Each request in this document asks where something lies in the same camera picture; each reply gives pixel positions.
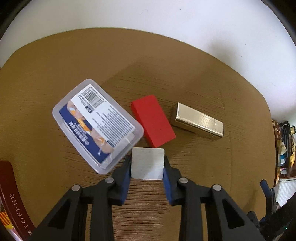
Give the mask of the clear plastic labelled box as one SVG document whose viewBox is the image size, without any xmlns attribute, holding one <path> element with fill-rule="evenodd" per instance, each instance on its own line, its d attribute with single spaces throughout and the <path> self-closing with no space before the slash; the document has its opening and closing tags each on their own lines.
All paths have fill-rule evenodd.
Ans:
<svg viewBox="0 0 296 241">
<path fill-rule="evenodd" d="M 92 79 L 71 90 L 52 114 L 74 148 L 99 174 L 110 172 L 144 135 L 141 124 Z"/>
</svg>

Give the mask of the white cube block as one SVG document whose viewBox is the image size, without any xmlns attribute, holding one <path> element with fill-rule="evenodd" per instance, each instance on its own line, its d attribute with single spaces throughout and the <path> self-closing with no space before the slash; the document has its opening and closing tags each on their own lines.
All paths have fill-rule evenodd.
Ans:
<svg viewBox="0 0 296 241">
<path fill-rule="evenodd" d="M 138 180 L 162 180 L 165 150 L 162 148 L 132 149 L 131 178 Z"/>
</svg>

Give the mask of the gold metallic long box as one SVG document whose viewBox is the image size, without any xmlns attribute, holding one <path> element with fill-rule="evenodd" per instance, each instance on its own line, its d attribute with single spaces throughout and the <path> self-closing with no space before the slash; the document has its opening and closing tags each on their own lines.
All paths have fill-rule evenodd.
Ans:
<svg viewBox="0 0 296 241">
<path fill-rule="evenodd" d="M 182 103 L 173 107 L 171 125 L 196 133 L 200 137 L 218 140 L 224 137 L 223 123 Z"/>
</svg>

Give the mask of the red rectangular block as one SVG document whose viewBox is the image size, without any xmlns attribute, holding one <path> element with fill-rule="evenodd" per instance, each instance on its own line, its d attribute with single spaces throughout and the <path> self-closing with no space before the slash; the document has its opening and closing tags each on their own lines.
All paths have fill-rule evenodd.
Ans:
<svg viewBox="0 0 296 241">
<path fill-rule="evenodd" d="M 163 109 L 154 95 L 134 100 L 131 110 L 144 128 L 144 136 L 152 148 L 158 148 L 176 138 Z"/>
</svg>

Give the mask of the white radiator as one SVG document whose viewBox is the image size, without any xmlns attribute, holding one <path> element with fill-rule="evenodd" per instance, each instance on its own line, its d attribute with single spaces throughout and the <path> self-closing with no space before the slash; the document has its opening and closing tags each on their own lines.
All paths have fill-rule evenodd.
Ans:
<svg viewBox="0 0 296 241">
<path fill-rule="evenodd" d="M 296 192 L 296 178 L 280 179 L 278 184 L 274 187 L 274 191 L 276 202 L 280 206 L 284 206 Z"/>
</svg>

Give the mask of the red gold toffee tin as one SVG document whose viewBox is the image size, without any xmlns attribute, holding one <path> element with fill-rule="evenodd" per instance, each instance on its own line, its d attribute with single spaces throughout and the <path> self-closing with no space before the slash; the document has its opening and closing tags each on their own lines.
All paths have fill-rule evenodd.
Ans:
<svg viewBox="0 0 296 241">
<path fill-rule="evenodd" d="M 1 201 L 21 239 L 29 240 L 35 226 L 22 202 L 12 165 L 8 161 L 1 161 Z"/>
</svg>

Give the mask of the cluttered shelf background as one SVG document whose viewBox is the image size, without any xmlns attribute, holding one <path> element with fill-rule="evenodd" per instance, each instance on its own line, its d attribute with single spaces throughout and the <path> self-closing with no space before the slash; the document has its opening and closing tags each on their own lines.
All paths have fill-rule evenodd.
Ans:
<svg viewBox="0 0 296 241">
<path fill-rule="evenodd" d="M 295 177 L 295 126 L 273 120 L 275 138 L 274 186 L 280 179 Z"/>
</svg>

